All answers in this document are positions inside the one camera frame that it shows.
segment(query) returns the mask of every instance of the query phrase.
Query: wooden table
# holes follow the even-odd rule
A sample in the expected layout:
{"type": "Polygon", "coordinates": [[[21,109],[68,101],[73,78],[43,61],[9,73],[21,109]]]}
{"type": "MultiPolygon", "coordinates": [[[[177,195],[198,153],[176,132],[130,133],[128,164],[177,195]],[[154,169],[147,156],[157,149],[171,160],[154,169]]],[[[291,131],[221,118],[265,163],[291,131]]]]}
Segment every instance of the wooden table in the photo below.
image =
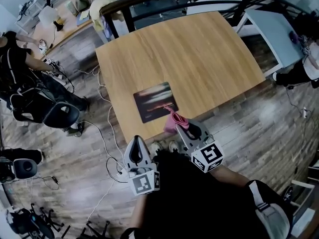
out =
{"type": "MultiPolygon", "coordinates": [[[[33,39],[45,40],[48,48],[50,47],[50,45],[52,44],[52,42],[54,40],[53,47],[46,52],[46,55],[48,55],[56,47],[61,46],[61,44],[63,44],[65,41],[67,41],[67,39],[73,37],[75,34],[78,34],[81,31],[84,31],[85,29],[87,29],[88,27],[93,26],[92,20],[88,20],[88,21],[84,22],[83,24],[77,26],[76,25],[76,16],[74,16],[68,10],[68,8],[65,6],[64,3],[59,5],[57,7],[57,10],[58,10],[59,16],[61,17],[61,19],[63,21],[63,25],[64,25],[63,29],[58,32],[58,31],[56,31],[56,27],[53,23],[49,27],[44,27],[42,25],[42,23],[39,22],[35,26],[35,30],[34,30],[34,33],[32,35],[33,39]]],[[[104,40],[102,37],[101,37],[101,39],[104,43],[107,42],[106,39],[104,40]]],[[[34,44],[28,44],[27,47],[33,51],[34,57],[36,59],[43,59],[44,58],[44,55],[40,52],[39,49],[37,49],[35,47],[34,44]]]]}
{"type": "Polygon", "coordinates": [[[169,82],[179,114],[195,118],[265,80],[218,12],[154,24],[104,44],[97,57],[127,142],[163,132],[167,116],[142,123],[133,94],[169,82]]]}

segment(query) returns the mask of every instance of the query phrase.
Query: mouse pad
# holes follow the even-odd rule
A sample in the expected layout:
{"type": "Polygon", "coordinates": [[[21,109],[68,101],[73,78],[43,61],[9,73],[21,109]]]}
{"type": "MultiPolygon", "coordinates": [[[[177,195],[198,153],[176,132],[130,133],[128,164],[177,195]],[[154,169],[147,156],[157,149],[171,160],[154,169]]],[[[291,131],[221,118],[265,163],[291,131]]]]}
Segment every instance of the mouse pad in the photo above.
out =
{"type": "Polygon", "coordinates": [[[178,111],[168,82],[134,93],[134,99],[143,123],[168,115],[169,110],[165,106],[172,108],[174,112],[178,111]]]}

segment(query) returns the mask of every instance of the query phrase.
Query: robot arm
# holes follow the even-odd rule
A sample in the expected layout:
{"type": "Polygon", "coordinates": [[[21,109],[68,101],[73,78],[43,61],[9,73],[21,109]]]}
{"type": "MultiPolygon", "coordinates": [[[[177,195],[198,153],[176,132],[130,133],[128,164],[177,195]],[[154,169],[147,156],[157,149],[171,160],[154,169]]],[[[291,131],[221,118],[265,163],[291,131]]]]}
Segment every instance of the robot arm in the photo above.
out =
{"type": "Polygon", "coordinates": [[[139,135],[135,135],[128,144],[124,162],[128,168],[130,187],[136,196],[160,189],[160,173],[156,164],[152,163],[150,152],[139,135]]]}

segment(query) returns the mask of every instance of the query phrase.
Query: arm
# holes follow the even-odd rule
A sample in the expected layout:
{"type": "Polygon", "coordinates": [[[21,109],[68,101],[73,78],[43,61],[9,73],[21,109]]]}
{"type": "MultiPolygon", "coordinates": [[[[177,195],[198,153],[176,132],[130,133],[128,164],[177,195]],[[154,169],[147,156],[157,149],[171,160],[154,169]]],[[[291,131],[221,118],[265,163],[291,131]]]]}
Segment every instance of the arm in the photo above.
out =
{"type": "Polygon", "coordinates": [[[30,38],[28,36],[25,36],[25,35],[16,34],[15,38],[16,38],[16,40],[21,41],[21,42],[32,42],[36,45],[38,44],[37,40],[30,38]]]}
{"type": "Polygon", "coordinates": [[[53,67],[44,63],[41,60],[35,59],[29,54],[26,55],[25,63],[29,68],[36,71],[53,71],[53,67]]]}
{"type": "Polygon", "coordinates": [[[245,187],[249,182],[249,179],[245,176],[235,173],[223,165],[213,169],[210,174],[222,183],[228,183],[238,187],[245,187]]]}
{"type": "Polygon", "coordinates": [[[135,205],[133,214],[131,216],[130,228],[141,228],[144,221],[144,213],[146,208],[147,195],[141,195],[135,205]]]}

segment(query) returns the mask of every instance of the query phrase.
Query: black pants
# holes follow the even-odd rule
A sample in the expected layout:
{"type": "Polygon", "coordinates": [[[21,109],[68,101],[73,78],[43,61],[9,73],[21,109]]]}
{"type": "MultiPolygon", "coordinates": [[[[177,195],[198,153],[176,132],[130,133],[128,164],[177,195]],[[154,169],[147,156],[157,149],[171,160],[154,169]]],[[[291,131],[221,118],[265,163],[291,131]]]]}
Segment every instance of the black pants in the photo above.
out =
{"type": "Polygon", "coordinates": [[[80,98],[75,94],[70,93],[64,86],[48,75],[42,74],[41,77],[44,85],[52,93],[56,101],[72,104],[80,111],[85,111],[87,109],[87,102],[84,98],[80,98]]]}
{"type": "Polygon", "coordinates": [[[14,161],[19,158],[28,158],[34,160],[38,165],[42,160],[42,154],[38,150],[25,150],[25,149],[5,149],[0,151],[0,156],[14,161]]]}
{"type": "Polygon", "coordinates": [[[277,74],[276,83],[286,87],[288,84],[298,84],[309,81],[311,81],[311,79],[305,72],[303,61],[300,60],[289,73],[277,74]]]}

